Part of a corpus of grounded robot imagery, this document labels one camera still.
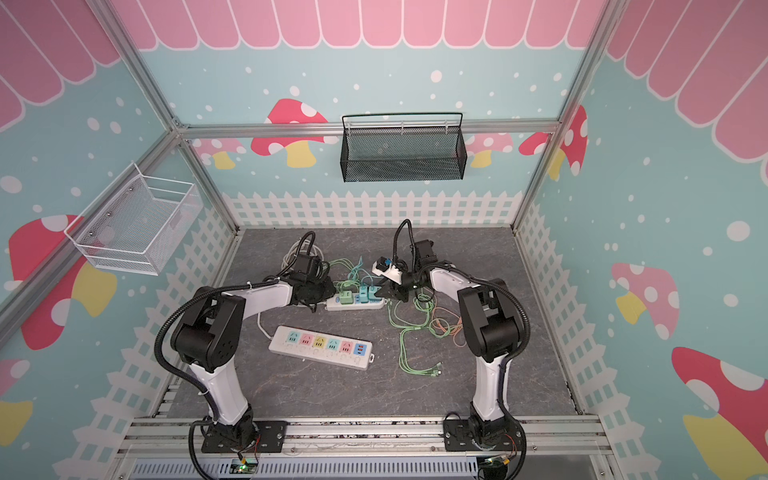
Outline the small white blue power strip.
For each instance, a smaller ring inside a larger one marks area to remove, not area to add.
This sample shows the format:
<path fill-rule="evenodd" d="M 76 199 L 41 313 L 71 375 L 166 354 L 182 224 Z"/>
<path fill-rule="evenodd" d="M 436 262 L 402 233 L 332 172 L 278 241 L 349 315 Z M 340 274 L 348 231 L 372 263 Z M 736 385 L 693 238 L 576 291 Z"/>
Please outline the small white blue power strip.
<path fill-rule="evenodd" d="M 384 299 L 382 299 L 381 301 L 371 302 L 370 304 L 359 304 L 356 302 L 357 293 L 355 292 L 353 293 L 355 295 L 355 303 L 353 305 L 341 305 L 339 303 L 339 296 L 338 296 L 339 293 L 337 293 L 331 299 L 328 299 L 325 302 L 326 310 L 330 312 L 379 310 L 379 309 L 382 309 L 386 304 Z"/>

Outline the green plug adapter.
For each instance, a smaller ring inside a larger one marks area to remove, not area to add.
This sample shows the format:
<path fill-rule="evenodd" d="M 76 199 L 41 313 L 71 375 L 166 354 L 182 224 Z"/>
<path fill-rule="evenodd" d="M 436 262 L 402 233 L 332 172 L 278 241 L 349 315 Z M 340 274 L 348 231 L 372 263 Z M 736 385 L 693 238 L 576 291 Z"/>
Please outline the green plug adapter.
<path fill-rule="evenodd" d="M 353 305 L 355 303 L 355 295 L 352 291 L 342 291 L 338 296 L 341 305 Z"/>

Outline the teal plug adapter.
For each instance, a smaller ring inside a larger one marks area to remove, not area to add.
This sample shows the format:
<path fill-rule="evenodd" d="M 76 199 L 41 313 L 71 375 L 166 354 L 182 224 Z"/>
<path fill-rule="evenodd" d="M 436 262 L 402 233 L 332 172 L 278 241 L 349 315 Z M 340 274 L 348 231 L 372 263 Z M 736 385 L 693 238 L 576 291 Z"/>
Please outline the teal plug adapter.
<path fill-rule="evenodd" d="M 378 286 L 371 286 L 368 288 L 367 298 L 371 302 L 381 301 L 382 298 L 378 296 L 378 292 L 381 290 Z"/>
<path fill-rule="evenodd" d="M 367 286 L 361 285 L 360 290 L 357 293 L 356 296 L 356 302 L 359 304 L 370 304 L 371 300 L 369 298 L 369 288 Z"/>

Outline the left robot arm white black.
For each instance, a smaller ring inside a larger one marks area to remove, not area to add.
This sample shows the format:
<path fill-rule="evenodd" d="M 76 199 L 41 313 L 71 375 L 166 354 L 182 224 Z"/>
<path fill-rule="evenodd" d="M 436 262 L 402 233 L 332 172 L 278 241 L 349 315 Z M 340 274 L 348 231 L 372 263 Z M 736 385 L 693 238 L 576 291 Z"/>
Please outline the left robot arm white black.
<path fill-rule="evenodd" d="M 286 266 L 260 282 L 199 288 L 159 328 L 153 345 L 157 363 L 197 389 L 208 405 L 208 415 L 192 422 L 187 435 L 191 463 L 203 479 L 211 475 L 197 458 L 196 431 L 237 454 L 260 440 L 235 368 L 243 321 L 292 305 L 315 311 L 335 293 L 329 263 L 312 253 L 315 239 L 315 232 L 306 232 Z"/>

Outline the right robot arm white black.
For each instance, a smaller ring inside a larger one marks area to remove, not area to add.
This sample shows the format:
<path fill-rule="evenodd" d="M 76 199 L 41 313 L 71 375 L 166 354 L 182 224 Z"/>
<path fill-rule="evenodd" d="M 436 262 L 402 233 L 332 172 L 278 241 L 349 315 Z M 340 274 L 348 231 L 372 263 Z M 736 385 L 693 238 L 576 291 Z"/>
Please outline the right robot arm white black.
<path fill-rule="evenodd" d="M 435 318 L 435 295 L 458 305 L 461 331 L 475 357 L 470 413 L 447 413 L 442 421 L 448 452 L 479 454 L 479 479 L 515 479 L 528 451 L 522 423 L 509 410 L 508 366 L 528 346 L 531 325 L 523 305 L 501 279 L 486 280 L 441 261 L 430 240 L 408 239 L 411 259 L 397 252 L 379 258 L 373 272 L 383 280 L 379 297 L 389 301 L 390 324 L 402 334 L 429 330 L 446 337 L 454 330 Z"/>

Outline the large white colourful power strip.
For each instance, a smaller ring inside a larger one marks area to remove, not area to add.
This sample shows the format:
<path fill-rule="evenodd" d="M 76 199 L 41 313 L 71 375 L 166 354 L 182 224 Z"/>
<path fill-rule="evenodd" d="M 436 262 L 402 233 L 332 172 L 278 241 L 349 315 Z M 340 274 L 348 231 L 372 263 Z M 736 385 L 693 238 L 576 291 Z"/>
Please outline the large white colourful power strip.
<path fill-rule="evenodd" d="M 279 326 L 269 351 L 278 355 L 344 368 L 367 370 L 375 355 L 371 342 Z"/>

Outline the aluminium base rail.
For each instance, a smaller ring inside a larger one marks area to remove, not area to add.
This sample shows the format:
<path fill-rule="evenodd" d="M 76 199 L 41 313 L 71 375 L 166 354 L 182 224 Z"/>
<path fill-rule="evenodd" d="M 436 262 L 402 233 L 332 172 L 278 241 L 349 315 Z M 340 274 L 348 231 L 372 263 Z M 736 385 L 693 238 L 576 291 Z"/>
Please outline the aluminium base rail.
<path fill-rule="evenodd" d="M 485 454 L 477 440 L 458 439 L 443 427 L 443 417 L 288 417 L 247 453 L 268 457 L 431 456 Z M 612 448 L 599 418 L 522 416 L 519 418 L 530 455 L 610 455 Z M 187 418 L 133 421 L 117 449 L 120 458 L 185 458 Z"/>

